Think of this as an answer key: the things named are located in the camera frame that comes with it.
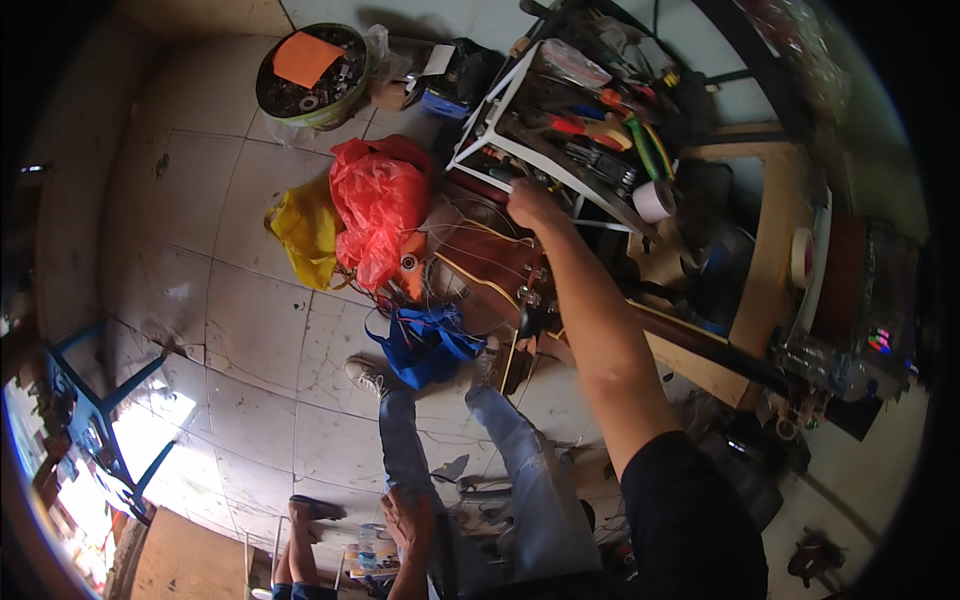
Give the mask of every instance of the blue bag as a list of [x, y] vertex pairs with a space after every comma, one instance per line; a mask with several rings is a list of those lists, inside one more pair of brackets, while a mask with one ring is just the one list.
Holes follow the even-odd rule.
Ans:
[[[420, 390], [431, 381], [443, 383], [452, 379], [460, 361], [473, 360], [477, 350], [486, 344], [467, 334], [455, 333], [460, 330], [462, 316], [454, 304], [429, 310], [400, 308], [390, 314], [390, 337], [373, 335], [369, 329], [367, 335], [383, 347], [396, 375]], [[404, 335], [402, 327], [413, 329], [420, 338], [409, 331]]]

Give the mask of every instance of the hand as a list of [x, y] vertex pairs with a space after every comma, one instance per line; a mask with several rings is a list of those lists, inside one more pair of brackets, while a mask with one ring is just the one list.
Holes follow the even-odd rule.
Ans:
[[507, 202], [507, 214], [522, 228], [536, 230], [569, 220], [546, 186], [539, 181], [517, 178], [510, 185], [514, 187], [514, 192]]
[[411, 507], [400, 499], [396, 487], [390, 488], [387, 495], [380, 498], [383, 515], [387, 519], [387, 533], [396, 542], [396, 547], [404, 552], [412, 549], [426, 549], [430, 546], [433, 532], [433, 507], [426, 495], [417, 498], [418, 505]]

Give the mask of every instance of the red plastic bag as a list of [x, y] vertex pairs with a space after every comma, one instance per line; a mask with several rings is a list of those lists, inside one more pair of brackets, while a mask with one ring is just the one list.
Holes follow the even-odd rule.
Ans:
[[330, 193], [346, 230], [337, 235], [337, 259], [357, 268], [368, 290], [385, 284], [400, 264], [400, 246], [426, 218], [433, 166], [410, 138], [353, 138], [330, 149]]

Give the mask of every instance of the yellow bag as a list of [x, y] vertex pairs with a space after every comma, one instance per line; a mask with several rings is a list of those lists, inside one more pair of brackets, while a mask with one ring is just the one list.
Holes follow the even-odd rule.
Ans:
[[[344, 229], [344, 223], [330, 198], [327, 173], [288, 189], [280, 206], [267, 211], [263, 227], [283, 244], [304, 285], [318, 290], [329, 287], [337, 266], [337, 233]], [[348, 283], [345, 281], [333, 289], [339, 290]]]

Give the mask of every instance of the cluttered workshop floor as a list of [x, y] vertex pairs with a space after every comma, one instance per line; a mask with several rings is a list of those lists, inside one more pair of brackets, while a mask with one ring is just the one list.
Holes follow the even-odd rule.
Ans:
[[[382, 520], [376, 403], [339, 368], [355, 352], [380, 353], [364, 324], [383, 333], [387, 322], [349, 288], [303, 287], [261, 222], [284, 190], [329, 168], [331, 146], [401, 132], [428, 148], [440, 124], [416, 107], [363, 106], [339, 128], [283, 147], [252, 100], [256, 66], [274, 44], [211, 39], [172, 53], [151, 78], [110, 185], [101, 294], [118, 380], [156, 357], [158, 342], [183, 354], [171, 354], [119, 417], [132, 445], [179, 441], [145, 497], [223, 535], [249, 532], [270, 551], [291, 493], [341, 503], [348, 518], [314, 546], [318, 566], [335, 570], [357, 526]], [[573, 379], [544, 356], [514, 401], [551, 438], [601, 447]], [[418, 429], [430, 467], [469, 454], [464, 475], [504, 475], [463, 404], [468, 384], [464, 369], [423, 391]], [[688, 391], [681, 377], [667, 385]], [[151, 429], [159, 433], [139, 442]], [[142, 453], [156, 455], [152, 447]], [[597, 499], [598, 523], [608, 523], [619, 492], [591, 482], [581, 496]], [[438, 485], [450, 505], [459, 501], [453, 486]]]

